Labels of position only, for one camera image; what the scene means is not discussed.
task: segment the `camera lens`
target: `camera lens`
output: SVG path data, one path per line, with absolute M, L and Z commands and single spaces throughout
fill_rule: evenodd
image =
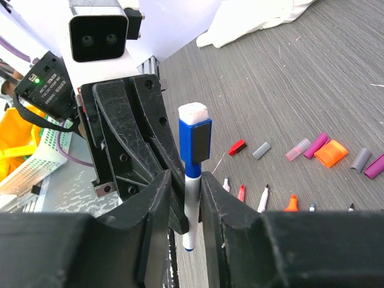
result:
M 113 45 L 113 44 L 116 44 L 116 42 L 118 41 L 118 38 L 116 37 L 115 34 L 109 34 L 107 36 L 107 43 L 109 45 Z
M 85 47 L 89 47 L 89 46 L 92 46 L 94 44 L 94 38 L 92 36 L 84 36 L 82 38 L 82 43 L 83 43 L 83 46 Z

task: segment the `pink marker cap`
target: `pink marker cap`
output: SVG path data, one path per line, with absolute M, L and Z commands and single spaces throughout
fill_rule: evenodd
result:
M 311 142 L 307 138 L 305 138 L 303 141 L 297 144 L 291 151 L 289 151 L 286 154 L 286 157 L 289 161 L 292 161 L 305 150 L 307 150 L 309 146 L 311 146 Z
M 306 150 L 304 156 L 308 159 L 311 159 L 314 156 L 314 153 L 319 150 L 322 146 L 329 142 L 329 137 L 325 132 L 321 132 L 312 145 Z
M 374 160 L 365 170 L 364 175 L 370 179 L 375 178 L 384 171 L 384 153 Z

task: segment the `red marker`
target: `red marker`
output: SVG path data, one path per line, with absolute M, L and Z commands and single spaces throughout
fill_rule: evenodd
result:
M 239 194 L 238 194 L 238 199 L 241 202 L 244 202 L 244 199 L 245 199 L 245 186 L 244 185 L 240 186 L 240 190 L 239 190 Z
M 244 150 L 245 148 L 247 147 L 247 144 L 245 143 L 244 140 L 239 140 L 237 141 L 229 150 L 228 150 L 228 154 L 233 156 L 237 153 L 239 153 L 240 151 Z

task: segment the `purple marker cap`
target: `purple marker cap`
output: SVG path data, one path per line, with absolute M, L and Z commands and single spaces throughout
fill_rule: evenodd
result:
M 322 146 L 329 142 L 329 137 L 325 132 L 321 132 L 312 145 L 306 150 L 304 156 L 311 159 L 314 153 L 319 150 Z
M 365 170 L 364 175 L 370 179 L 375 178 L 384 171 L 384 153 L 374 160 Z

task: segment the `gray floor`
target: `gray floor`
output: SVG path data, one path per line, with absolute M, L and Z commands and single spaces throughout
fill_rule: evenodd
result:
M 206 104 L 214 133 L 205 170 L 244 139 L 248 148 L 226 155 L 215 176 L 228 176 L 233 194 L 246 185 L 253 208 L 267 183 L 270 211 L 284 209 L 292 193 L 304 210 L 312 201 L 318 210 L 345 211 L 352 202 L 358 210 L 384 208 L 384 173 L 369 180 L 349 169 L 361 147 L 375 157 L 384 152 L 384 87 L 374 86 L 384 85 L 383 22 L 382 0 L 319 0 L 296 22 L 221 49 L 190 43 L 160 66 L 175 137 L 178 106 Z M 317 160 L 285 159 L 322 131 L 349 150 L 340 163 L 328 169 Z M 272 149 L 256 161 L 251 154 L 264 141 Z M 193 253 L 178 249 L 181 287 L 208 286 L 201 234 L 199 241 Z

